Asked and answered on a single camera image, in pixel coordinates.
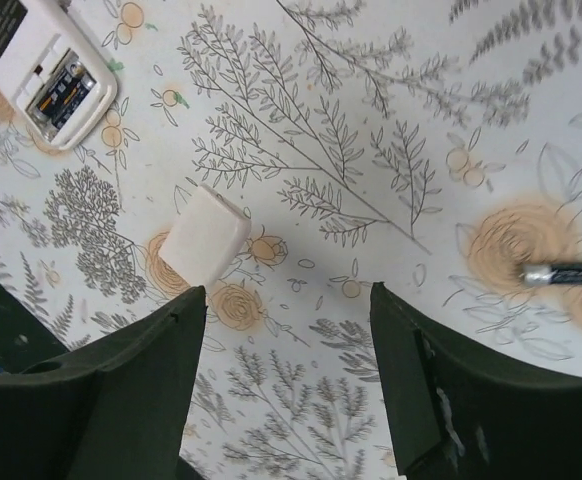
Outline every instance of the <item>white plastic piece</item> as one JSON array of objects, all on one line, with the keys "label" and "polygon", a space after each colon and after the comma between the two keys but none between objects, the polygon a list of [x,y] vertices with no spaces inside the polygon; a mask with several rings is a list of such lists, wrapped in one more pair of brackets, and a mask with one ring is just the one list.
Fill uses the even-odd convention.
[{"label": "white plastic piece", "polygon": [[34,85],[52,82],[55,65],[69,49],[97,83],[53,140],[46,142],[59,150],[74,148],[93,129],[113,102],[117,81],[57,1],[0,0],[0,92],[41,138],[40,127],[23,106],[37,95],[39,89],[29,91]]},{"label": "white plastic piece", "polygon": [[189,285],[207,291],[222,277],[251,232],[251,220],[212,188],[200,185],[159,255]]}]

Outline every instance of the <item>floral tablecloth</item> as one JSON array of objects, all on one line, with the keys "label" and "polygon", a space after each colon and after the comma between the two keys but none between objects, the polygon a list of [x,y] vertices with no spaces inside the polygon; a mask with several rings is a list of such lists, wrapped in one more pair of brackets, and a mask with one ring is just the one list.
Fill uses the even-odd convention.
[{"label": "floral tablecloth", "polygon": [[582,0],[74,0],[120,95],[74,151],[0,96],[0,282],[70,348],[187,288],[195,186],[253,232],[210,292],[182,455],[209,479],[395,479],[371,282],[582,375]]}]

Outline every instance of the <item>tablecloth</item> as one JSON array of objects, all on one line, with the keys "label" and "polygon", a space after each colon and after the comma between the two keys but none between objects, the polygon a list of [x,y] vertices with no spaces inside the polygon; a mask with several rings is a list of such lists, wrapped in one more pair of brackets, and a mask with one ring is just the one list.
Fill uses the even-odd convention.
[{"label": "tablecloth", "polygon": [[395,479],[371,282],[582,376],[582,0],[73,0],[120,93],[75,150],[0,96],[0,282],[70,348],[187,288],[196,185],[253,231],[209,314],[182,455],[209,479]]}]

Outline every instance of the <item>battery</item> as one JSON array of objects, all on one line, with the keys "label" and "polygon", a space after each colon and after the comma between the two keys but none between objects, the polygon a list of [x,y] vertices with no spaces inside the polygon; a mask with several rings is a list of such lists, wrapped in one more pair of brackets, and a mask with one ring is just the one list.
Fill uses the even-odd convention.
[{"label": "battery", "polygon": [[31,116],[39,124],[45,124],[52,119],[64,108],[67,97],[75,95],[75,89],[85,73],[86,68],[80,63],[78,56],[70,55],[51,86],[47,88],[36,105],[30,108]]},{"label": "battery", "polygon": [[44,129],[44,136],[47,140],[52,140],[58,132],[69,121],[71,115],[75,113],[82,101],[89,94],[96,82],[85,72],[80,81],[73,87],[69,95],[62,101],[59,108],[56,109],[50,123]]}]

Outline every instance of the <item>battery compartment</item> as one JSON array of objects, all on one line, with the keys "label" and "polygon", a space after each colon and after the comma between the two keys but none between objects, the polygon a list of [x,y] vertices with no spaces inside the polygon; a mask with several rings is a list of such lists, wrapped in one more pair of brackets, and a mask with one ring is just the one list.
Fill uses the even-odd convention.
[{"label": "battery compartment", "polygon": [[34,69],[30,84],[35,81],[42,83],[41,77],[46,77],[47,81],[38,88],[25,109],[47,142],[53,141],[97,84],[71,49],[65,50],[59,62],[54,62],[55,68],[49,65],[49,60],[55,60],[53,57],[57,58],[47,55]]}]

